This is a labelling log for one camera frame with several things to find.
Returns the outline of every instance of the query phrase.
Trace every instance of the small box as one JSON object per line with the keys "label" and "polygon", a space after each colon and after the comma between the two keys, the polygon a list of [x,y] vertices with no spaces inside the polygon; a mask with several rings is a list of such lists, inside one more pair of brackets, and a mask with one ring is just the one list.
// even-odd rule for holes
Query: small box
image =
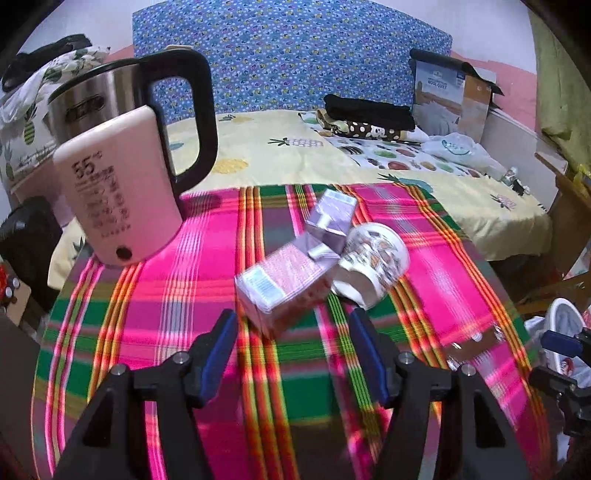
{"label": "small box", "polygon": [[357,200],[327,189],[306,220],[306,230],[339,255],[345,248]]}
{"label": "small box", "polygon": [[413,117],[428,135],[458,132],[480,142],[492,94],[499,86],[468,62],[413,48]]}
{"label": "small box", "polygon": [[330,293],[339,255],[308,232],[235,279],[250,321],[269,338],[292,327]]}

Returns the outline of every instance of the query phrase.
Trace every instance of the plaid tablecloth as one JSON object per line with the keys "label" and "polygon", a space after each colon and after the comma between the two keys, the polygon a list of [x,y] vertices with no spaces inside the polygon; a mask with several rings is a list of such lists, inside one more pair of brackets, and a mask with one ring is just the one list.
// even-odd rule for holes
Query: plaid tablecloth
{"label": "plaid tablecloth", "polygon": [[[158,364],[237,309],[233,278],[304,229],[326,186],[288,185],[186,196],[175,239],[146,262],[102,265],[87,250],[53,311],[33,397],[39,477],[49,479],[76,419],[109,368]],[[550,442],[526,377],[534,355],[522,321],[488,263],[424,190],[401,184],[331,186],[357,198],[354,223],[400,234],[410,268],[370,315],[401,349],[447,368],[444,348],[498,325],[505,340],[473,363],[510,422],[536,476]],[[368,479],[389,412],[372,403],[335,296],[280,340],[240,322],[218,396],[196,411],[216,479]],[[155,407],[146,428],[152,475],[164,480]]]}

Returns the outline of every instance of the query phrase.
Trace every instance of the blue gripper pad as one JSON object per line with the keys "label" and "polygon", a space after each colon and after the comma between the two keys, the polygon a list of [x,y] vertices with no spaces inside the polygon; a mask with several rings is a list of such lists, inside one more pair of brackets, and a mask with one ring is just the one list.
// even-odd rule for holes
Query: blue gripper pad
{"label": "blue gripper pad", "polygon": [[392,408],[402,384],[394,363],[399,353],[395,343],[378,333],[366,311],[360,308],[349,315],[349,336],[372,399],[384,408]]}
{"label": "blue gripper pad", "polygon": [[219,336],[216,338],[201,371],[199,396],[204,405],[217,393],[238,336],[238,318],[234,311],[224,310],[217,321],[218,324],[220,322],[222,326],[219,329]]}
{"label": "blue gripper pad", "polygon": [[583,353],[583,345],[576,338],[548,330],[540,339],[542,348],[574,358]]}

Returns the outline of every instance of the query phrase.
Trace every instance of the electric kettle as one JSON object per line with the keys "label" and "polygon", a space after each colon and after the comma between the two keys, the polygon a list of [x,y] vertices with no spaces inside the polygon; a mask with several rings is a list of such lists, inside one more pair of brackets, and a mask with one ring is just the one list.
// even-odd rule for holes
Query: electric kettle
{"label": "electric kettle", "polygon": [[[164,117],[151,86],[182,77],[193,91],[199,155],[174,173]],[[53,154],[68,204],[105,264],[155,254],[183,221],[179,195],[202,181],[217,156],[212,80],[194,50],[166,50],[106,63],[49,97]]]}

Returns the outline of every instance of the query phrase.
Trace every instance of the green curtain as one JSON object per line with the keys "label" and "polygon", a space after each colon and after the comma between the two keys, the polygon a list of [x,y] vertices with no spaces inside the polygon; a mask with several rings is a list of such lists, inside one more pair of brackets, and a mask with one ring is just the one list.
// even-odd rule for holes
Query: green curtain
{"label": "green curtain", "polygon": [[591,169],[591,90],[564,47],[530,11],[537,59],[537,124],[561,148],[571,168]]}

